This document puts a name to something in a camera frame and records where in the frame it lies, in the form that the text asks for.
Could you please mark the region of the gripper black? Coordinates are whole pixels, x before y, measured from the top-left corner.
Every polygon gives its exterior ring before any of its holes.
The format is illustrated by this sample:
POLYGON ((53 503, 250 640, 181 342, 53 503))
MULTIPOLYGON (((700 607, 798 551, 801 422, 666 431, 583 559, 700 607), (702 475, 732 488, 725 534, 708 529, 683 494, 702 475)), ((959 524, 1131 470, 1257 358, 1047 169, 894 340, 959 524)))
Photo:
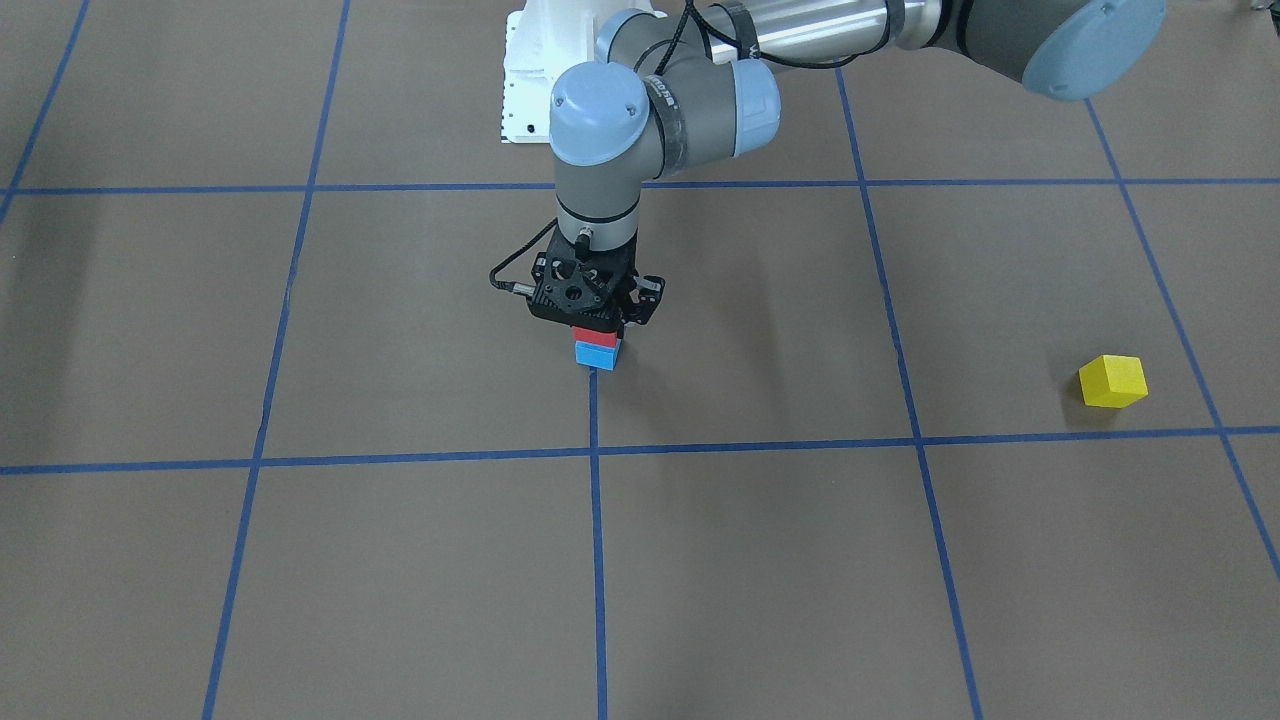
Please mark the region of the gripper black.
POLYGON ((660 306, 666 292, 666 278, 643 275, 635 260, 637 241, 631 240, 623 246, 623 272, 611 300, 617 310, 617 327, 646 325, 660 306))

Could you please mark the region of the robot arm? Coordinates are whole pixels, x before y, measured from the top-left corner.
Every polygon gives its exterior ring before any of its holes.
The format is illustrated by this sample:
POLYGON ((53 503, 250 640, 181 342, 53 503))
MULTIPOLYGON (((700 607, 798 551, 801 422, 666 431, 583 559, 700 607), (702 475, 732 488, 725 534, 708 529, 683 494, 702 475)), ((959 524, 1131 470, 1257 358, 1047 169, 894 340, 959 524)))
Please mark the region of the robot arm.
POLYGON ((1155 41, 1164 1, 718 1, 677 17, 623 10, 595 56, 553 85, 557 215, 530 284, 548 322, 616 333, 664 292, 635 266, 648 181, 767 146, 782 120, 778 68, 833 70, 887 49, 941 47, 1057 101, 1094 96, 1155 41))

